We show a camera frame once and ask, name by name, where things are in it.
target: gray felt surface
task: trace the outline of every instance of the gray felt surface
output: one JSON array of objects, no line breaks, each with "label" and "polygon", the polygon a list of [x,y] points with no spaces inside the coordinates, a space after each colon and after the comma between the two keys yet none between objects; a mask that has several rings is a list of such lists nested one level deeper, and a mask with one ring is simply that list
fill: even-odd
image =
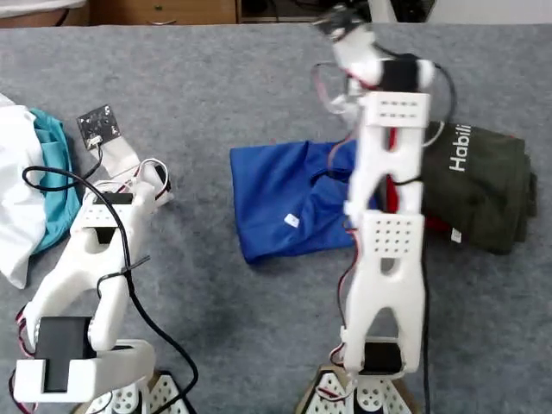
[{"label": "gray felt surface", "polygon": [[[540,177],[539,217],[506,257],[432,240],[430,379],[434,413],[552,410],[552,26],[390,25],[380,42],[438,61],[459,91],[457,121],[523,137]],[[290,413],[338,343],[334,302],[344,249],[245,264],[235,235],[229,150],[270,141],[337,140],[311,66],[332,52],[307,25],[60,28],[0,32],[0,91],[66,123],[75,159],[91,165],[74,118],[104,103],[143,156],[171,169],[176,199],[152,224],[152,260],[135,283],[152,317],[189,349],[201,413]],[[437,82],[436,112],[446,88]],[[18,349],[12,318],[62,246],[34,258],[30,286],[0,280],[0,375]],[[72,311],[86,313],[90,294]],[[126,337],[144,338],[179,382],[185,363],[129,309]],[[421,400],[419,372],[408,377]],[[0,411],[16,412],[5,387]],[[41,412],[60,413],[59,406]]]}]

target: white robotic arm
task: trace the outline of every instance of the white robotic arm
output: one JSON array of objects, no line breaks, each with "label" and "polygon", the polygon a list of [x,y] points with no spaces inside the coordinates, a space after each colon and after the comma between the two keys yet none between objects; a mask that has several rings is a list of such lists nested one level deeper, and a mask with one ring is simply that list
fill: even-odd
[{"label": "white robotic arm", "polygon": [[[351,97],[339,97],[342,117],[358,131],[354,171],[344,210],[358,241],[358,260],[342,327],[342,362],[353,386],[377,388],[380,380],[417,370],[423,332],[423,185],[419,180],[424,131],[429,124],[427,93],[435,67],[413,57],[382,59],[374,35],[355,13],[336,6],[315,23],[333,41],[338,66],[349,75]],[[390,132],[396,137],[388,148]],[[368,199],[389,174],[398,186],[397,214],[369,210]],[[390,308],[398,337],[368,337],[377,314]],[[380,407],[361,404],[350,391],[346,412]]]},{"label": "white robotic arm", "polygon": [[[122,141],[117,137],[110,147],[131,151]],[[137,160],[131,155],[121,154],[121,160]],[[103,195],[121,219],[132,265],[140,262],[149,217],[172,196],[166,192],[168,175],[161,179],[150,161],[138,161],[110,181],[97,183],[100,191],[108,191]],[[144,341],[118,339],[129,301],[129,283],[122,276],[127,267],[124,256],[114,217],[87,191],[60,260],[17,317],[20,331],[27,329],[34,359],[17,362],[16,401],[88,402],[131,384],[147,392],[154,349]],[[92,319],[60,316],[82,292],[93,289],[100,299]],[[142,412],[149,412],[149,407]]]}]

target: wooden drawer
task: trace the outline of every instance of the wooden drawer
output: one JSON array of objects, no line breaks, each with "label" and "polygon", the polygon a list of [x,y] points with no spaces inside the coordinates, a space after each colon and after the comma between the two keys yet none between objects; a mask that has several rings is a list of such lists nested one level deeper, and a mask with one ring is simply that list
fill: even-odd
[{"label": "wooden drawer", "polygon": [[235,0],[91,0],[91,24],[224,24],[235,19]]}]

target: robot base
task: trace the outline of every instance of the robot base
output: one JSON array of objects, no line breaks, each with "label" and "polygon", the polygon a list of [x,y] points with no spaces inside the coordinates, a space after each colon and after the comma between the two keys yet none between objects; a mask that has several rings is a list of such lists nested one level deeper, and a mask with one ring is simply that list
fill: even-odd
[{"label": "robot base", "polygon": [[[75,414],[149,414],[179,393],[170,373],[156,373],[146,389],[138,383],[106,392],[89,405],[81,405]],[[177,401],[164,414],[189,414],[185,402]]]},{"label": "robot base", "polygon": [[303,396],[295,414],[416,414],[419,412],[412,396],[400,380],[361,376],[354,394],[346,402],[330,403],[316,393],[322,386],[343,395],[347,376],[339,367],[321,367],[315,380]]}]

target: teal cloth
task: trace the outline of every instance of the teal cloth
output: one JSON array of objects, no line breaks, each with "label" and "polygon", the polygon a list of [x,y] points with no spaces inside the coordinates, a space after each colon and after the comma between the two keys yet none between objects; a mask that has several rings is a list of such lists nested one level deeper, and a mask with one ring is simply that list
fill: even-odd
[{"label": "teal cloth", "polygon": [[[34,131],[42,146],[44,165],[72,172],[69,147],[62,123],[42,110],[31,109],[30,111],[36,116]],[[62,175],[46,173],[41,180],[41,185],[59,187],[67,184],[67,180],[68,178]],[[47,191],[43,194],[46,201],[46,232],[34,250],[35,253],[50,248],[58,242],[71,227],[80,208],[75,187],[65,191]]]}]

